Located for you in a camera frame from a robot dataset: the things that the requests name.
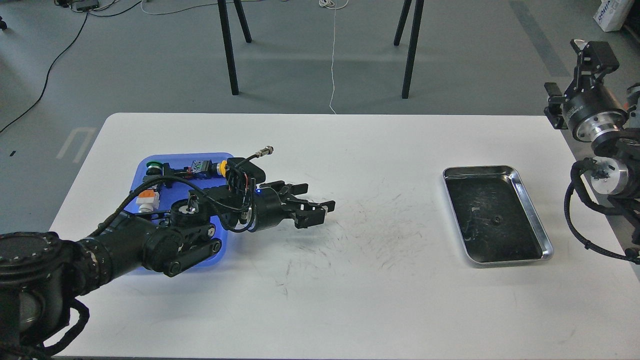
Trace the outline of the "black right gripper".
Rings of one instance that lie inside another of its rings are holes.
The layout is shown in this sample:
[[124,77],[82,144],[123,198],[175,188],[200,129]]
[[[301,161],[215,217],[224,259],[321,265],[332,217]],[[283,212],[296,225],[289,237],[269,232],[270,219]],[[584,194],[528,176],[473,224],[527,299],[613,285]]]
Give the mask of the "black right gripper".
[[604,77],[620,67],[610,43],[571,39],[577,55],[570,92],[577,93],[567,102],[555,82],[545,82],[547,106],[544,114],[553,129],[571,131],[579,142],[595,142],[605,133],[618,132],[628,116],[613,92],[605,86]]

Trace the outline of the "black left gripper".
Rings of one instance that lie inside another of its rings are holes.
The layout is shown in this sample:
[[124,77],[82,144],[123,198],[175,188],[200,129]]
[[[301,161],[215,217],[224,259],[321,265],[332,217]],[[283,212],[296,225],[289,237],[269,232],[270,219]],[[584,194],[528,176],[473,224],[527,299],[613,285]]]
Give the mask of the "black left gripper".
[[259,187],[254,192],[253,224],[250,233],[278,226],[283,220],[294,221],[297,229],[306,229],[325,222],[326,214],[335,210],[336,202],[310,202],[290,197],[306,194],[307,183],[293,184],[275,181],[272,187]]

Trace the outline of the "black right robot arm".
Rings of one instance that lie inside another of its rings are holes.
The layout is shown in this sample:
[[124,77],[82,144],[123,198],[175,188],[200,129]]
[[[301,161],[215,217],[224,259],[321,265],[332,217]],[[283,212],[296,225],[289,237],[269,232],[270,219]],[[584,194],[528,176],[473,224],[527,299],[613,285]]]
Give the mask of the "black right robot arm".
[[[593,156],[571,166],[570,183],[563,200],[564,216],[569,230],[587,250],[637,265],[640,262],[639,84],[626,89],[626,105],[621,105],[604,84],[604,77],[620,66],[610,44],[572,39],[570,45],[577,56],[573,80],[565,91],[555,82],[546,82],[544,114],[554,129],[569,130],[576,141],[590,144]],[[633,226],[633,246],[624,254],[618,254],[584,237],[570,217],[573,194],[590,210],[624,217]]]

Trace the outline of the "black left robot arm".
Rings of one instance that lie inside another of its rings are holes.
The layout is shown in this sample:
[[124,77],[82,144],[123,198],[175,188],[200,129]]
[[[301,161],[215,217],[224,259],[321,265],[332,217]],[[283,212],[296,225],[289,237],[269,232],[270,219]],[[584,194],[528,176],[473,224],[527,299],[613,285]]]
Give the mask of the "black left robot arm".
[[49,360],[84,330],[85,296],[137,268],[168,277],[217,256],[217,230],[256,232],[291,219],[323,224],[336,203],[299,198],[308,185],[266,182],[256,158],[195,161],[173,169],[149,161],[142,183],[96,230],[78,241],[56,232],[1,235],[1,358]]

